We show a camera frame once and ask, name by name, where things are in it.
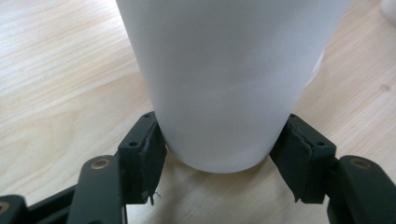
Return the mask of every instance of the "wood grain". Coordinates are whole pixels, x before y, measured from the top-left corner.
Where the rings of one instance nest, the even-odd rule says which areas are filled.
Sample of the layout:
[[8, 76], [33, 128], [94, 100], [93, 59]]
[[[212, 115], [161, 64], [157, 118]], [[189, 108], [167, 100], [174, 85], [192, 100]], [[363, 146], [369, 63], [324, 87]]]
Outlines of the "wood grain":
[[[396, 28], [378, 0], [353, 0], [295, 113], [338, 155], [396, 180]], [[114, 0], [0, 3], [0, 195], [28, 204], [74, 185], [152, 110]], [[294, 203], [270, 160], [212, 175], [167, 157], [155, 205], [130, 223], [328, 223], [327, 205]]]

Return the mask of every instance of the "light wood tabletop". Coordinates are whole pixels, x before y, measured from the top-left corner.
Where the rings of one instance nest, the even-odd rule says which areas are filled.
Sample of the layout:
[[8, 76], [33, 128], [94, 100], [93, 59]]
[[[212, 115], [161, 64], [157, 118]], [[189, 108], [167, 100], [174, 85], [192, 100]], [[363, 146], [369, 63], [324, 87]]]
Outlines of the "light wood tabletop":
[[[379, 0], [353, 0], [294, 113], [337, 157], [377, 162], [396, 181], [396, 27]], [[152, 110], [115, 0], [0, 2], [0, 195], [30, 205], [112, 155]], [[328, 223], [325, 204], [295, 203], [270, 159], [236, 174], [194, 170], [168, 154], [155, 204], [130, 223]]]

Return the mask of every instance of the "white container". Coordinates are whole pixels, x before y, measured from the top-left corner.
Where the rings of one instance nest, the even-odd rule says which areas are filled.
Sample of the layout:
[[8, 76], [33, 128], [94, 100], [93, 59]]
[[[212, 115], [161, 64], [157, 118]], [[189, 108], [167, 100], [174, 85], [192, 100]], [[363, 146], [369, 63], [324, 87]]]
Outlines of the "white container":
[[346, 0], [117, 0], [168, 148], [212, 173], [272, 149]]
[[396, 0], [382, 0], [381, 2], [382, 12], [385, 17], [396, 25]]

